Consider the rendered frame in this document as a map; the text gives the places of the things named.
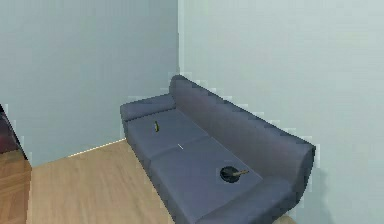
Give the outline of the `grey blue sofa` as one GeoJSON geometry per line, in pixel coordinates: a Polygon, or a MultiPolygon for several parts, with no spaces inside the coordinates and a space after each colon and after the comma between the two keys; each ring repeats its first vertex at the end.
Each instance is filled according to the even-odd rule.
{"type": "Polygon", "coordinates": [[[120,114],[175,224],[273,224],[307,187],[314,145],[181,75],[168,93],[123,104],[120,114]],[[228,183],[226,166],[248,173],[228,183]]]}

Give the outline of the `dark red brown cabinet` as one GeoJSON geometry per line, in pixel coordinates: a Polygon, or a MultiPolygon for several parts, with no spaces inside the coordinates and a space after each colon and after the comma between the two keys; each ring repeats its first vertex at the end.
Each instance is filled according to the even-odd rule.
{"type": "Polygon", "coordinates": [[[14,150],[20,151],[23,157],[27,158],[4,108],[0,104],[0,154],[14,150]]]}

